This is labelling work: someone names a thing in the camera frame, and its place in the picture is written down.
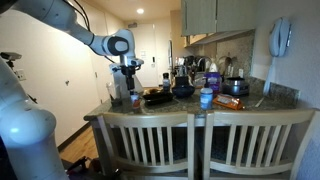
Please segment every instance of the white cabinet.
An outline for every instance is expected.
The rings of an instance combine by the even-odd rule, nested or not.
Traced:
[[[182,36],[255,28],[257,0],[181,0]]]

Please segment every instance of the ceiling light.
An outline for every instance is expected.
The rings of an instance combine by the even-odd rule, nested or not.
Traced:
[[[143,14],[143,13],[144,13],[144,10],[143,10],[142,8],[137,9],[137,13],[138,13],[138,14]]]

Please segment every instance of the bottle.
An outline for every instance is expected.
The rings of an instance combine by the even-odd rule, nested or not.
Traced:
[[[208,78],[205,78],[206,83],[200,90],[200,107],[202,110],[212,109],[213,90],[209,87]]]
[[[169,80],[169,73],[163,73],[163,92],[170,92],[170,80]]]

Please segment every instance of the plastic container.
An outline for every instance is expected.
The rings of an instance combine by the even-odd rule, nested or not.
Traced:
[[[204,87],[200,90],[200,107],[202,110],[212,109],[213,90],[209,87],[208,78]]]
[[[213,90],[213,95],[220,94],[221,91],[221,76],[219,72],[207,72],[204,77],[208,78],[209,87]]]

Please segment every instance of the floor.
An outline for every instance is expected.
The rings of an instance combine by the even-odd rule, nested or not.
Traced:
[[[98,157],[91,126],[60,152],[60,158],[71,163],[76,162],[83,156],[86,156],[89,160]],[[89,167],[89,164],[90,161],[86,161],[87,167]]]

